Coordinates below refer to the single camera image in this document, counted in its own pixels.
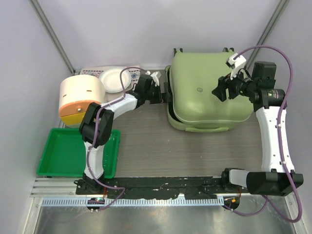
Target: gray tabletop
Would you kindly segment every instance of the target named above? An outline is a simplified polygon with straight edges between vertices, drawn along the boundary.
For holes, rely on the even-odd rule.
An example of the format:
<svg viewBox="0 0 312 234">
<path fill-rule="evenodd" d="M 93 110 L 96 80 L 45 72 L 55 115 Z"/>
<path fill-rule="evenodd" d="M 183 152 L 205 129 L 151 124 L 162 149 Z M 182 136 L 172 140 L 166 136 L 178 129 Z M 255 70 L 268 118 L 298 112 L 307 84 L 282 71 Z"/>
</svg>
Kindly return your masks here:
<svg viewBox="0 0 312 234">
<path fill-rule="evenodd" d="M 114 120 L 113 128 L 121 131 L 118 177 L 219 176 L 226 167 L 261 169 L 261 135 L 254 113 L 227 132 L 189 133 L 169 124 L 165 104 L 146 103 Z"/>
</svg>

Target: white wall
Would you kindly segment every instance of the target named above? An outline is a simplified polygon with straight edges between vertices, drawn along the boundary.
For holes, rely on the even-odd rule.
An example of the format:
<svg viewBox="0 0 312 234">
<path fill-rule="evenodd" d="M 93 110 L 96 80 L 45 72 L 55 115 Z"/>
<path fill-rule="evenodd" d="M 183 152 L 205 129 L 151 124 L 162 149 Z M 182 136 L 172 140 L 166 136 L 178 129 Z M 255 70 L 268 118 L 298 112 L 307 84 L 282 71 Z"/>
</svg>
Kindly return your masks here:
<svg viewBox="0 0 312 234">
<path fill-rule="evenodd" d="M 0 1 L 0 31 L 0 232 L 20 234 L 70 74 L 28 1 Z"/>
<path fill-rule="evenodd" d="M 287 137 L 295 170 L 297 173 L 303 173 L 304 176 L 305 181 L 299 188 L 299 193 L 310 228 L 312 220 L 311 10 L 311 1 L 290 1 L 266 42 L 267 45 L 283 50 L 290 57 L 294 69 L 293 87 L 287 107 Z M 279 54 L 262 49 L 256 60 L 276 62 L 276 87 L 286 89 L 289 69 Z"/>
<path fill-rule="evenodd" d="M 240 51 L 261 36 L 278 0 L 39 0 L 75 68 L 166 66 L 173 48 Z"/>
</svg>

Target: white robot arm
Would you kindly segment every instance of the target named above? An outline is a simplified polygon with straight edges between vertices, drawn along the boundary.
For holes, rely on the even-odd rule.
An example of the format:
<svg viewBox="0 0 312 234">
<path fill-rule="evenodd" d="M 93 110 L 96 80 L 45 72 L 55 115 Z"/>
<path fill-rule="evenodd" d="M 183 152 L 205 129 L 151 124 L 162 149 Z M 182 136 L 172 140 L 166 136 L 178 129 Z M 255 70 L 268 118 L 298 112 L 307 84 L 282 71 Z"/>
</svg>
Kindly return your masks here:
<svg viewBox="0 0 312 234">
<path fill-rule="evenodd" d="M 246 60 L 242 55 L 236 57 L 237 54 L 234 54 L 226 62 L 233 70 L 225 77 L 219 78 L 218 86 L 212 94 L 225 101 L 226 89 L 228 89 L 229 99 L 234 99 L 238 95 L 249 98 L 260 125 L 263 158 L 261 172 L 226 168 L 222 172 L 223 186 L 231 189 L 238 185 L 247 188 L 251 194 L 285 196 L 292 191 L 292 188 L 283 164 L 287 164 L 288 172 L 296 187 L 303 183 L 303 176 L 295 174 L 289 154 L 285 128 L 286 109 L 282 110 L 281 123 L 277 125 L 278 111 L 285 92 L 274 88 L 276 65 L 271 62 L 256 62 L 252 76 L 244 78 L 244 74 L 240 71 L 245 70 Z M 278 127 L 281 128 L 282 133 L 284 161 L 281 161 L 278 147 Z"/>
<path fill-rule="evenodd" d="M 112 104 L 105 109 L 111 110 L 114 113 L 113 119 L 115 119 L 128 111 L 134 110 L 136 107 L 137 107 L 137 99 L 131 94 L 126 94 L 126 97 L 124 100 L 116 104 Z M 84 145 L 86 147 L 86 154 L 87 154 L 88 149 L 92 145 L 92 143 L 85 141 Z M 92 171 L 97 179 L 100 178 L 104 173 L 104 170 L 103 170 L 104 146 L 105 145 L 99 145 L 96 148 L 92 148 L 90 151 L 90 167 L 92 168 Z M 84 173 L 86 174 L 87 177 L 92 178 L 87 166 L 84 170 Z"/>
<path fill-rule="evenodd" d="M 118 102 L 113 100 L 101 105 L 93 102 L 89 105 L 80 125 L 79 132 L 82 135 L 82 140 L 86 147 L 86 155 L 88 155 L 88 151 L 91 149 L 89 152 L 89 160 L 88 157 L 86 160 L 89 162 L 93 175 L 90 173 L 88 164 L 86 163 L 82 179 L 75 181 L 77 184 L 77 194 L 96 194 L 103 189 L 93 178 L 95 177 L 101 182 L 104 180 L 103 150 L 105 143 L 109 140 L 111 135 L 113 120 L 128 111 L 138 108 L 144 104 L 146 100 L 149 100 L 151 104 L 161 103 L 162 97 L 158 81 L 159 76 L 159 72 L 151 75 L 141 74 L 135 89 L 126 93 L 122 100 Z M 102 106 L 107 107 L 99 114 L 100 120 L 98 123 L 97 137 L 95 142 L 93 142 L 96 125 L 95 118 Z"/>
</svg>

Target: white plate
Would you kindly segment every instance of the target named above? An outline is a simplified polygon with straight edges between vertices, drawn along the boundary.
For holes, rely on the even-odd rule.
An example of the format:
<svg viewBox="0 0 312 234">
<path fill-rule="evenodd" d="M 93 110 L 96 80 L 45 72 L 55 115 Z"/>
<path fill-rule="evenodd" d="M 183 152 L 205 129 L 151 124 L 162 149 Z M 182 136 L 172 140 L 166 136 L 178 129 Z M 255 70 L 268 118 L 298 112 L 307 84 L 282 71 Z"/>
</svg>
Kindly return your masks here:
<svg viewBox="0 0 312 234">
<path fill-rule="evenodd" d="M 112 68 L 99 75 L 107 93 L 118 93 L 122 91 L 120 83 L 120 72 L 123 68 Z M 131 84 L 131 74 L 128 70 L 122 73 L 123 86 L 127 88 Z"/>
</svg>

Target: metal floor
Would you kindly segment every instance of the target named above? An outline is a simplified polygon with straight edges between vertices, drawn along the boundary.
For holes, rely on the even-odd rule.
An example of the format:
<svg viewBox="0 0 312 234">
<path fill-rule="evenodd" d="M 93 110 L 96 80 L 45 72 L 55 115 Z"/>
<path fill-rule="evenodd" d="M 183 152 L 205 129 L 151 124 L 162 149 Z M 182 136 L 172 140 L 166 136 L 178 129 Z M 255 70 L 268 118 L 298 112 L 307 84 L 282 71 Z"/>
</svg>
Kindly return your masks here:
<svg viewBox="0 0 312 234">
<path fill-rule="evenodd" d="M 273 199 L 277 206 L 289 215 L 285 199 Z M 263 202 L 264 199 L 259 196 L 244 196 L 238 210 L 252 213 L 259 210 Z M 84 207 L 42 207 L 35 234 L 296 233 L 293 225 L 282 220 L 269 205 L 261 214 L 250 217 L 241 217 L 220 206 L 179 206 L 114 207 L 99 213 L 83 214 L 67 223 L 47 220 L 47 213 L 51 213 L 51 218 L 56 221 L 66 221 L 85 210 Z"/>
</svg>

